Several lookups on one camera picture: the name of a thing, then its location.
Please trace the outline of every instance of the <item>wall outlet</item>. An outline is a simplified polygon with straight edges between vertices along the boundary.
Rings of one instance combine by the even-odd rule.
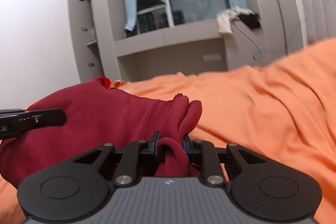
[[[220,61],[222,60],[222,56],[219,52],[214,54],[203,54],[204,62],[211,62],[211,61]]]

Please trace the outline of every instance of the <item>cabinet door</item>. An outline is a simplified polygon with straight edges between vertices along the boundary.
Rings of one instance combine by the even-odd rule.
[[[68,0],[70,30],[73,51],[81,82],[104,75],[98,43],[91,42],[93,28],[91,5],[87,0]]]

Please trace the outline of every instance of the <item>black cable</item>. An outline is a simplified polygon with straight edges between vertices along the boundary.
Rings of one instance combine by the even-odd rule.
[[[284,36],[284,38],[285,38],[285,51],[286,51],[286,55],[288,55],[288,44],[287,44],[287,34],[286,34],[286,28],[285,28],[284,15],[282,14],[282,9],[281,9],[280,0],[277,0],[277,2],[278,2],[278,7],[279,7],[279,12],[280,12],[280,17],[281,17],[281,23],[282,23],[282,29],[283,29],[283,36]]]
[[[249,38],[246,34],[244,34],[239,28],[238,26],[235,24],[234,20],[232,19],[232,17],[230,16],[232,23],[236,26],[236,28],[238,29],[238,31],[240,31],[243,35],[245,35],[248,39],[250,39],[250,41],[253,43],[253,45],[255,45],[255,47],[257,48],[258,52],[260,53],[260,57],[261,59],[263,59],[263,56],[261,54],[261,51],[259,50],[259,48],[257,47],[257,45],[253,42],[253,40],[251,38]],[[259,62],[256,60],[256,58],[254,57],[254,55],[252,55],[253,59],[255,62],[257,62],[259,64]]]

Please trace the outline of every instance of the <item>white cloth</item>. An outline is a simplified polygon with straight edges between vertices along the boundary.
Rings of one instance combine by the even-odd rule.
[[[234,6],[231,9],[226,9],[217,13],[217,23],[218,23],[218,31],[221,36],[233,36],[233,32],[231,29],[231,20],[235,20],[238,18],[238,15],[250,15],[253,12],[249,9],[241,9],[238,6]]]

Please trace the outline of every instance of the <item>orange bedsheet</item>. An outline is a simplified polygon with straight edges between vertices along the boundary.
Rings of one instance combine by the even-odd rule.
[[[16,199],[16,189],[0,175],[0,224],[21,224],[24,219]]]
[[[264,68],[117,85],[141,97],[170,100],[183,93],[200,100],[203,113],[192,139],[218,147],[236,142],[311,175],[323,190],[315,219],[336,222],[336,39]]]

